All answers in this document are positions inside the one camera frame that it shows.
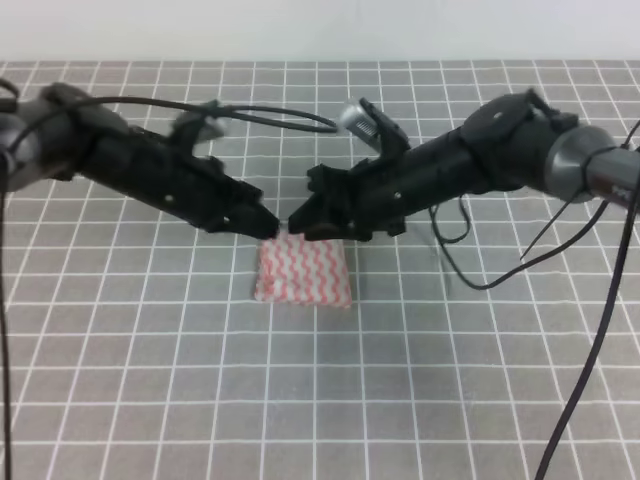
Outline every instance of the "gray cutting mat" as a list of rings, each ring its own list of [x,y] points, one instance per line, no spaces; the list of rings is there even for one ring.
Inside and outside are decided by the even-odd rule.
[[[95,95],[286,105],[334,117],[382,103],[413,144],[481,102],[535,86],[622,141],[640,117],[640,62],[9,62],[27,95],[57,80]],[[166,132],[173,113],[123,106]],[[305,171],[366,148],[232,124],[200,153],[265,191],[286,218]],[[532,191],[468,201],[454,247],[478,281],[518,263],[560,206]],[[577,205],[534,253],[575,232]],[[455,204],[445,233],[463,228]],[[8,206],[6,276],[16,478],[78,480],[531,479],[587,354],[621,231],[611,208],[558,259],[478,293],[438,260],[427,216],[397,239],[347,245],[351,310],[252,301],[256,242],[205,235],[77,179]],[[640,477],[640,247],[549,479]]]

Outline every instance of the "wire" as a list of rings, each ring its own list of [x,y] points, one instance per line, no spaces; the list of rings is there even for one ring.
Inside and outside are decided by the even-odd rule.
[[[462,201],[462,197],[463,195],[460,195],[458,197],[458,209],[460,210],[460,214],[464,219],[465,230],[460,235],[453,238],[447,238],[443,236],[442,234],[440,234],[440,231],[438,230],[438,233],[440,235],[440,241],[444,244],[454,245],[456,243],[460,243],[462,240],[467,238],[467,235],[469,235],[469,232],[471,231],[471,217],[469,217],[469,212],[467,212],[467,209],[464,207],[464,202]],[[432,224],[435,223],[437,225],[438,223],[437,216],[438,216],[439,209],[440,209],[440,204],[436,205],[435,207],[431,207],[429,209],[429,216],[431,217]]]
[[[11,442],[11,365],[9,363],[9,335],[7,329],[7,318],[4,307],[4,272],[2,257],[4,247],[4,206],[9,182],[9,165],[7,157],[0,155],[2,168],[0,178],[0,343],[2,344],[2,417],[4,421],[4,478],[12,479],[13,454]]]
[[[515,274],[520,273],[526,270],[527,268],[531,268],[541,262],[544,262],[545,260],[550,259],[551,257],[558,255],[559,253],[564,252],[567,248],[569,248],[570,246],[578,242],[582,237],[584,237],[587,233],[589,233],[589,230],[591,230],[593,226],[598,222],[598,220],[600,220],[605,210],[607,209],[608,205],[609,205],[608,202],[602,202],[598,207],[598,209],[596,210],[596,212],[593,214],[593,216],[589,219],[589,221],[573,237],[571,237],[562,245],[554,248],[553,250],[548,251],[547,253],[544,253],[538,257],[535,257],[532,260],[529,260],[527,263],[518,265],[516,268],[500,276],[493,282],[486,283],[486,284],[473,283],[471,280],[469,280],[465,276],[464,273],[462,273],[462,270],[460,270],[460,267],[458,266],[458,264],[456,264],[456,262],[453,260],[453,257],[451,256],[451,253],[449,252],[449,249],[446,246],[446,239],[444,239],[443,241],[443,237],[442,237],[442,234],[440,233],[440,229],[438,228],[437,223],[433,221],[434,220],[433,216],[431,216],[431,228],[433,229],[434,236],[436,237],[436,240],[438,241],[438,244],[442,249],[442,253],[446,257],[449,264],[451,265],[451,268],[453,268],[453,271],[460,278],[460,280],[462,280],[462,283],[464,283],[469,288],[472,288],[473,290],[490,290],[494,287],[497,287],[501,283],[504,283],[505,281],[513,277]]]
[[[551,228],[551,226],[555,223],[555,221],[560,218],[560,216],[564,213],[564,211],[569,208],[569,205],[571,205],[573,203],[573,201],[578,197],[578,195],[580,195],[580,191],[576,192],[573,197],[571,197],[569,200],[567,200],[566,202],[564,202],[564,205],[562,205],[562,207],[560,207],[560,210],[558,210],[556,212],[556,214],[551,217],[551,220],[549,220],[544,227],[542,227],[542,230],[540,230],[538,232],[538,234],[535,236],[535,238],[533,240],[531,240],[531,243],[529,244],[529,246],[525,249],[524,253],[522,255],[520,255],[520,260],[522,260],[524,257],[527,256],[527,253],[529,253],[531,251],[531,249],[536,245],[536,243],[538,243],[538,241],[542,238],[542,236],[547,233],[547,230],[549,230]]]
[[[622,239],[620,240],[620,246],[618,247],[616,263],[613,269],[613,274],[611,275],[611,284],[609,285],[609,293],[607,294],[607,300],[604,305],[602,318],[600,319],[600,325],[598,326],[598,331],[596,332],[596,336],[593,339],[593,345],[591,346],[591,350],[589,351],[589,355],[587,356],[584,367],[580,372],[580,376],[578,377],[576,386],[573,388],[571,396],[569,397],[569,401],[565,405],[564,410],[560,415],[560,419],[553,429],[553,434],[551,435],[551,438],[549,439],[549,442],[544,449],[542,460],[540,460],[540,464],[536,472],[535,480],[544,479],[547,470],[549,469],[549,464],[551,462],[551,458],[553,457],[553,453],[555,452],[558,443],[560,442],[560,438],[562,437],[562,434],[569,424],[569,419],[576,409],[576,406],[580,401],[580,397],[582,396],[584,389],[587,386],[587,382],[589,381],[591,372],[593,372],[593,367],[595,366],[598,354],[600,353],[600,349],[602,348],[602,343],[604,342],[604,338],[607,334],[607,329],[609,328],[609,323],[611,322],[611,317],[613,315],[613,309],[616,304],[616,296],[618,295],[620,282],[622,281],[622,272],[624,270],[624,264],[627,259],[627,252],[629,250],[629,243],[631,241],[633,225],[635,223],[635,217],[638,213],[639,198],[640,175],[638,176],[638,180],[636,181],[636,186],[631,196],[631,204],[629,205],[629,208],[627,210],[627,218],[625,220],[624,229],[622,231]]]
[[[173,102],[170,100],[160,100],[155,98],[145,98],[145,97],[121,97],[121,96],[113,96],[113,97],[91,97],[85,98],[82,100],[78,100],[77,102],[73,102],[67,105],[62,105],[59,108],[51,111],[50,113],[43,115],[37,120],[33,121],[29,125],[27,125],[11,142],[8,150],[11,154],[15,154],[18,150],[20,144],[27,138],[31,133],[40,128],[44,123],[49,120],[63,115],[65,113],[71,113],[75,110],[78,110],[83,107],[90,107],[94,105],[104,105],[107,103],[120,103],[120,104],[134,104],[134,105],[148,105],[152,107],[163,107],[163,108],[171,108],[174,110],[182,110],[185,112],[195,112],[201,115],[205,115],[213,118],[235,118],[237,120],[243,120],[246,122],[258,123],[261,125],[268,125],[271,127],[284,128],[287,130],[298,130],[302,132],[312,132],[312,133],[337,133],[338,127],[334,122],[329,119],[320,117],[318,115],[313,115],[311,113],[301,112],[297,110],[291,110],[287,108],[278,108],[278,107],[264,107],[259,105],[227,105],[227,106],[209,106],[205,107],[202,105],[191,105],[189,103],[183,102]],[[313,120],[318,122],[324,126],[314,126],[314,125],[305,125],[295,122],[287,122],[282,120],[275,120],[271,118],[258,117],[256,115],[249,115],[246,113],[240,113],[243,110],[253,110],[253,111],[261,111],[261,112],[270,112],[270,113],[278,113],[281,115],[291,115],[299,118],[304,118],[307,120]]]

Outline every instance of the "red and white patterned cloth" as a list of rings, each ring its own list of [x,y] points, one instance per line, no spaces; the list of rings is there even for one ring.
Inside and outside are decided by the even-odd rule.
[[[256,300],[351,306],[342,241],[307,242],[302,235],[281,233],[262,242]]]

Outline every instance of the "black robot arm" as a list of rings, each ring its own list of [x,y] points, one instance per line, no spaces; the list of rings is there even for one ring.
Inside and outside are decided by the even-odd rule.
[[[44,178],[64,181],[80,174],[206,232],[259,239],[277,234],[279,221],[261,204],[261,190],[227,176],[217,158],[193,155],[195,143],[222,135],[218,123],[186,113],[164,137],[130,127],[102,105],[55,115],[56,110],[88,98],[74,87],[54,84],[32,101],[13,102],[12,108],[5,102],[0,145],[5,146],[9,163],[9,190]],[[49,120],[16,143],[27,125],[47,115]]]
[[[411,148],[400,127],[365,99],[341,117],[380,153],[351,170],[308,172],[309,200],[289,218],[311,240],[398,235],[405,217],[467,193],[530,187],[565,201],[594,196],[628,206],[640,155],[604,130],[549,107],[533,90],[485,104],[462,126]]]

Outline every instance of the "white wall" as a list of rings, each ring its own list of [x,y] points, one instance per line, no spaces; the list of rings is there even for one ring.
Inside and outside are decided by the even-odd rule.
[[[640,0],[4,0],[4,59],[640,58]]]

